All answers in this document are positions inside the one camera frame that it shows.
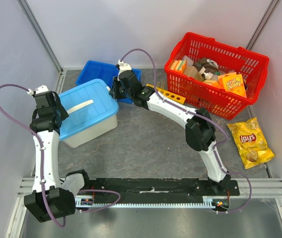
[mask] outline white plastic bin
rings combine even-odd
[[[63,121],[60,140],[71,148],[117,127],[119,106],[101,79],[94,79],[59,95],[69,113]]]

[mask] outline white handle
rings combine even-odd
[[[77,110],[79,110],[79,109],[81,109],[83,107],[86,107],[86,106],[88,106],[89,104],[92,104],[92,103],[93,103],[93,100],[88,100],[86,102],[80,103],[80,104],[72,107],[71,109],[68,109],[67,113],[71,114],[71,113],[76,112]]]

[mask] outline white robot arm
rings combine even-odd
[[[178,105],[181,110],[167,103],[170,99],[161,94],[161,98],[155,93],[151,87],[143,87],[138,81],[136,75],[132,71],[130,65],[118,61],[117,68],[119,74],[113,80],[113,87],[110,94],[115,99],[130,98],[136,106],[143,107],[150,111],[158,112],[173,121],[180,124],[186,133],[186,142],[188,145],[198,151],[208,172],[209,180],[217,185],[220,189],[230,181],[230,176],[222,171],[227,169],[221,163],[221,168],[213,152],[215,145],[215,128],[209,122],[189,114],[189,111],[199,113],[209,119],[207,110],[201,108],[199,110]]]
[[[215,127],[199,117],[193,116],[189,111],[201,114],[210,119],[207,110],[199,110],[179,105],[185,111],[169,103],[170,99],[161,95],[163,100],[155,93],[152,87],[143,87],[132,71],[130,65],[119,62],[119,74],[113,80],[110,94],[116,98],[130,98],[136,106],[158,112],[180,124],[185,129],[186,142],[200,154],[208,172],[208,180],[216,190],[224,190],[230,181],[230,176],[222,171],[227,169],[221,163],[219,166],[214,155]],[[55,218],[65,217],[75,213],[75,197],[84,186],[89,186],[89,177],[84,170],[74,171],[66,175],[61,183],[58,173],[58,143],[62,121],[69,115],[63,108],[57,93],[50,91],[46,86],[39,87],[33,95],[37,108],[32,116],[30,128],[42,139],[41,148],[34,137],[36,148],[36,172],[33,192],[24,197],[24,205],[40,222],[50,220],[42,197],[42,184],[52,214]],[[44,150],[44,164],[41,164],[41,152]]]
[[[37,88],[33,97],[36,101],[36,109],[30,128],[41,138],[43,147],[41,148],[39,141],[34,136],[35,180],[32,194],[24,197],[24,205],[39,222],[45,222],[51,218],[43,201],[42,184],[44,184],[52,214],[55,218],[60,218],[75,213],[75,197],[82,187],[88,185],[89,177],[84,170],[74,171],[68,173],[65,181],[61,183],[57,150],[62,121],[69,115],[63,108],[57,93],[50,91],[45,85]],[[44,152],[44,164],[41,163],[42,151]]]

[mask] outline blue plastic tray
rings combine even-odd
[[[141,70],[132,69],[137,75],[138,80],[141,80]],[[118,69],[115,65],[109,63],[101,63],[97,61],[89,60],[85,67],[83,68],[80,76],[76,81],[76,85],[81,85],[83,83],[89,82],[93,79],[102,79],[110,88],[112,87],[112,78],[118,76]],[[125,98],[118,100],[119,102],[132,103],[131,99]]]

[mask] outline red basket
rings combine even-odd
[[[183,56],[190,57],[194,62],[203,57],[211,58],[217,62],[220,71],[235,70],[241,73],[248,85],[247,98],[170,70],[172,63]],[[269,58],[264,55],[189,32],[174,48],[164,71],[167,74],[168,91],[185,97],[185,102],[195,107],[204,107],[217,116],[231,120],[246,106],[257,101],[267,78],[268,64]]]

